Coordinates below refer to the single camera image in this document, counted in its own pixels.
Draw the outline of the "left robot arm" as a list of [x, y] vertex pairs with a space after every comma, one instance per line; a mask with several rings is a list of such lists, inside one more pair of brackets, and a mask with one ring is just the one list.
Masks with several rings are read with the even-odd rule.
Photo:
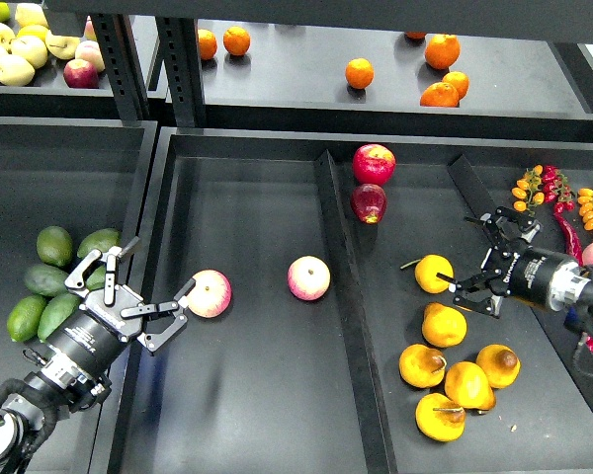
[[37, 370], [0, 385], [0, 469], [23, 473], [31, 458], [71, 414], [103, 403], [111, 392], [108, 370], [133, 342], [155, 355], [186, 327], [190, 278], [172, 300], [147, 304], [118, 281], [119, 266], [139, 240], [107, 252], [91, 250], [64, 285], [78, 309], [32, 352]]

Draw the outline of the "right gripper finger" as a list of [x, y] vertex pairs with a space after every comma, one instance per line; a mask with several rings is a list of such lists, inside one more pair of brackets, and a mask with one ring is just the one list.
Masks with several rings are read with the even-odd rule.
[[481, 217], [466, 217], [465, 221], [480, 228], [489, 241], [489, 248], [500, 252], [514, 252], [531, 246], [542, 230], [541, 222], [535, 217], [504, 206]]
[[436, 278], [448, 285], [448, 291], [453, 294], [453, 303], [456, 306], [490, 317], [499, 316], [502, 297], [491, 291], [490, 283], [500, 276], [500, 270], [481, 271], [464, 280], [436, 273]]

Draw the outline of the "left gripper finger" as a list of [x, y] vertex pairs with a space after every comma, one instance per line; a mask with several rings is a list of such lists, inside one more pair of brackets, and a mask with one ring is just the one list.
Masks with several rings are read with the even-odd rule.
[[112, 246], [107, 252], [91, 250], [68, 275], [64, 281], [65, 288], [68, 292], [85, 299], [90, 292], [87, 279], [97, 269], [104, 268], [103, 303], [113, 306], [117, 299], [119, 267], [135, 253], [139, 242], [140, 238], [134, 236], [123, 247]]
[[138, 320], [140, 331], [134, 337], [151, 354], [157, 354], [186, 329], [189, 316], [188, 295], [196, 286], [191, 277], [169, 301], [144, 304], [123, 309], [124, 321]]

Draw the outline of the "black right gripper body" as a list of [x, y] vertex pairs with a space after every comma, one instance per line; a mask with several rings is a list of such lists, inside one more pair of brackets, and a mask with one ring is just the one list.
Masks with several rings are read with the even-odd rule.
[[533, 247], [523, 239], [489, 249], [481, 269], [491, 276], [488, 288], [494, 295], [550, 311], [575, 303], [581, 293], [574, 258]]

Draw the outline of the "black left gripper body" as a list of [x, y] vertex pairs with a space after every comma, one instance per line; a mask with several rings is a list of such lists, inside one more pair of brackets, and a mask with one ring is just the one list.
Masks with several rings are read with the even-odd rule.
[[49, 350], [62, 353], [89, 376], [99, 376], [141, 332], [137, 319], [123, 319], [121, 312], [140, 306], [143, 298], [126, 285], [116, 287], [112, 306], [104, 302], [104, 289], [91, 291], [78, 309], [46, 339]]

